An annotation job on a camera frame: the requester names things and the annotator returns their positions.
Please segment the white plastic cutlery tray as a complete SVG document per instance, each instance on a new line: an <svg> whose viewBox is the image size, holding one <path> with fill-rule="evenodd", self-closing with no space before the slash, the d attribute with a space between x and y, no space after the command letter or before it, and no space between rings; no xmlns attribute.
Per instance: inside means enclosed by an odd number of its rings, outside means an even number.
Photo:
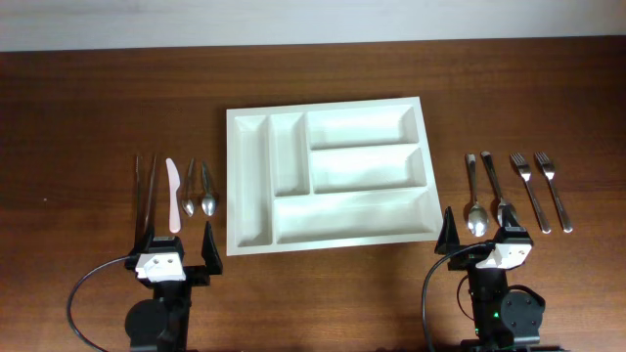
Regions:
<svg viewBox="0 0 626 352"><path fill-rule="evenodd" d="M417 97L233 109L226 132L229 255L438 237Z"/></svg>

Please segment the steel fork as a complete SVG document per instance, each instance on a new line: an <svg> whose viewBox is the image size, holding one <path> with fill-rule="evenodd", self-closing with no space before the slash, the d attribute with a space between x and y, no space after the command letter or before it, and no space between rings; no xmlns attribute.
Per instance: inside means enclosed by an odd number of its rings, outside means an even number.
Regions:
<svg viewBox="0 0 626 352"><path fill-rule="evenodd" d="M573 225L559 196L559 191L555 183L556 167L544 152L536 152L534 156L547 178L562 229L565 233L571 233L573 231Z"/></svg>
<svg viewBox="0 0 626 352"><path fill-rule="evenodd" d="M532 207L534 209L537 221L539 223L539 227L544 234L549 234L552 231L552 227L546 217L546 214L543 208L540 205L539 200L536 198L534 190L531 185L531 168L529 163L520 153L511 154L511 160L517 169L519 176L522 178L524 182L524 186L529 195L530 201L532 203Z"/></svg>

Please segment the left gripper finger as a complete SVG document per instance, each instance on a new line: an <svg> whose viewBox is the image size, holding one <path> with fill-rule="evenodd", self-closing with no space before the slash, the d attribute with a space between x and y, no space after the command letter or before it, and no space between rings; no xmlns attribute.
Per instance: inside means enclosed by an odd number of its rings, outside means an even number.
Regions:
<svg viewBox="0 0 626 352"><path fill-rule="evenodd" d="M201 257L204 260L204 266L209 275L223 274L223 264L214 241L212 226L209 221L206 221L204 226Z"/></svg>
<svg viewBox="0 0 626 352"><path fill-rule="evenodd" d="M146 228L146 231L143 237L141 237L141 239L134 245L133 253L138 254L138 253L147 252L154 240L154 237L155 237L155 228L153 225L149 225Z"/></svg>

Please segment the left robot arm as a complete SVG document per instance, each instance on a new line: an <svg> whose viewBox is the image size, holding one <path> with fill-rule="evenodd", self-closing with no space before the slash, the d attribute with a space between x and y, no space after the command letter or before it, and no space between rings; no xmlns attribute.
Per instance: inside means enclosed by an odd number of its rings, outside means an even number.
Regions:
<svg viewBox="0 0 626 352"><path fill-rule="evenodd" d="M135 243L124 267L153 291L128 311L124 328L132 351L185 351L187 349L192 289L209 286L210 278L223 273L210 223L204 226L202 265L185 266L180 238L157 237L150 226Z"/></svg>

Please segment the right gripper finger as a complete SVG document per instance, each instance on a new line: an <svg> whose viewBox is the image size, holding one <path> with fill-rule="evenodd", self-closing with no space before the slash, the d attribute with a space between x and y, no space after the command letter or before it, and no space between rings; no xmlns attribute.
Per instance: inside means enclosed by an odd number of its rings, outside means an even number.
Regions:
<svg viewBox="0 0 626 352"><path fill-rule="evenodd" d="M460 246L454 213L452 208L448 206L443 214L442 227L434 248L434 253L447 255L457 251Z"/></svg>
<svg viewBox="0 0 626 352"><path fill-rule="evenodd" d="M519 222L516 218L516 213L513 209L511 208L503 208L501 210L501 226L508 228L508 227L519 227Z"/></svg>

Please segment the left metal chopstick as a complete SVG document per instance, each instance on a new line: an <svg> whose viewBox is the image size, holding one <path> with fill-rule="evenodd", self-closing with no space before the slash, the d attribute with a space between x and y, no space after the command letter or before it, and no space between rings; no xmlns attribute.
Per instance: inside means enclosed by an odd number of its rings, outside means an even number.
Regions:
<svg viewBox="0 0 626 352"><path fill-rule="evenodd" d="M135 156L135 244L141 238L141 177L140 177L140 159L137 154Z"/></svg>

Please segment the large steel spoon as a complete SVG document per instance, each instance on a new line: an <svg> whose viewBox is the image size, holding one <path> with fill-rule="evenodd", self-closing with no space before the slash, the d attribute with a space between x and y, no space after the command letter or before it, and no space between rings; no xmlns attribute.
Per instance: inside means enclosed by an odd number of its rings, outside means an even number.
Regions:
<svg viewBox="0 0 626 352"><path fill-rule="evenodd" d="M501 210L503 208L511 208L515 211L514 206L508 202L502 193L502 189L500 187L500 183L497 177L497 173L495 170L495 166L493 163L493 157L492 154L488 151L483 151L481 154L482 160L484 162L484 165L486 167L486 171L488 173L490 182L492 184L492 187L494 189L498 204L497 204L497 220L499 225L501 226Z"/></svg>
<svg viewBox="0 0 626 352"><path fill-rule="evenodd" d="M476 183L476 158L474 154L466 155L466 164L469 173L471 208L468 213L468 227L475 237L482 237L488 228L488 214L486 209L478 202Z"/></svg>

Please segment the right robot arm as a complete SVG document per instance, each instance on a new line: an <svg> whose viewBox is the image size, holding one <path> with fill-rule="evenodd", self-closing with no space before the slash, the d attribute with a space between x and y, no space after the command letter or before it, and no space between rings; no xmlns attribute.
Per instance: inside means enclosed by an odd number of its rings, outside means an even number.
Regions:
<svg viewBox="0 0 626 352"><path fill-rule="evenodd" d="M540 341L544 298L507 280L507 272L521 266L532 247L527 230L508 210L492 240L462 245L452 209L445 210L434 252L449 260L450 271L467 273L476 338L462 341L463 351L529 351Z"/></svg>

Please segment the small teaspoon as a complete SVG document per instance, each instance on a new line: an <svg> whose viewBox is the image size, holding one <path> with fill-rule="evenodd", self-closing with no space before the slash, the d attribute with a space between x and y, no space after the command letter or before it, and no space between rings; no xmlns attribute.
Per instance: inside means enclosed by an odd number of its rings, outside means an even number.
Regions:
<svg viewBox="0 0 626 352"><path fill-rule="evenodd" d="M201 208L207 216L213 216L216 210L217 200L211 190L208 167L204 161L201 163L201 176L204 189L204 196L201 200Z"/></svg>
<svg viewBox="0 0 626 352"><path fill-rule="evenodd" d="M186 179L184 183L183 197L181 199L181 206L184 212L189 217L192 217L195 213L195 205L191 198L191 191L192 191L193 182L194 182L194 176L193 176L194 167L195 167L195 159L192 157L188 166L188 171L187 171Z"/></svg>

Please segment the pink plastic knife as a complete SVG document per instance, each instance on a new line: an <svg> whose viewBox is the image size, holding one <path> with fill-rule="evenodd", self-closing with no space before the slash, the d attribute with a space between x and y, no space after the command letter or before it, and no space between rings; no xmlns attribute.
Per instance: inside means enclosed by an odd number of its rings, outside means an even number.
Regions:
<svg viewBox="0 0 626 352"><path fill-rule="evenodd" d="M180 187L180 176L171 158L165 160L165 165L169 189L169 231L176 234L179 233L182 228L177 197L177 191Z"/></svg>

